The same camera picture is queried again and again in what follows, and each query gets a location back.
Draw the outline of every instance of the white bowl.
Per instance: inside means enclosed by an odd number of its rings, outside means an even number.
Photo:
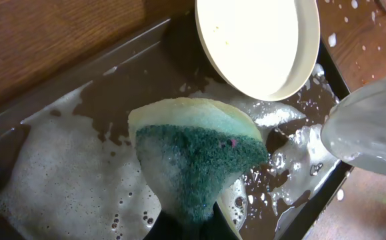
[[[213,67],[250,97],[288,98],[313,70],[320,42],[315,0],[196,0],[195,16]]]

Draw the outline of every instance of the green sponge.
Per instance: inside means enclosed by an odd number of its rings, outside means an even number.
[[[209,99],[166,99],[136,109],[129,135],[162,212],[183,226],[210,220],[222,190],[267,161],[252,120]]]

